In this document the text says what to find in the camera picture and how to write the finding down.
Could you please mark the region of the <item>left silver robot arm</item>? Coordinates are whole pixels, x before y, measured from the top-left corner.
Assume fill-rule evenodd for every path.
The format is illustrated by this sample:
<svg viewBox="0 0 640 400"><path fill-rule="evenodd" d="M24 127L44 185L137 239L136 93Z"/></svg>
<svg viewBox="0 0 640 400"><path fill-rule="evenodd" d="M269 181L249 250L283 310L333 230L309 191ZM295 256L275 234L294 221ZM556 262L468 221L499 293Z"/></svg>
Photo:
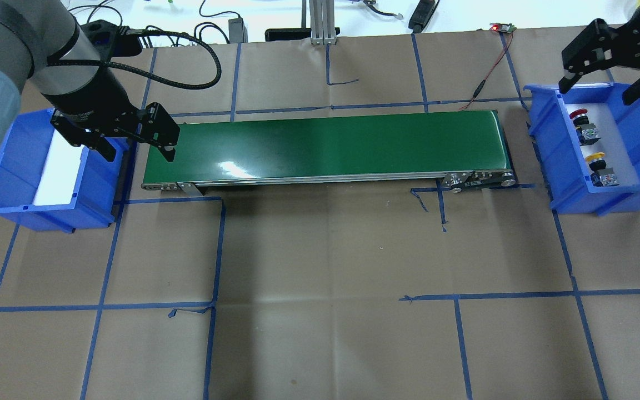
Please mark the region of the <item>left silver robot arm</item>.
<svg viewBox="0 0 640 400"><path fill-rule="evenodd" d="M31 81L54 107L50 122L69 145L112 161L110 139L129 138L172 161L178 125L157 102L133 106L112 73L112 58L141 50L139 31L103 20L80 25L63 3L0 1L0 144Z"/></svg>

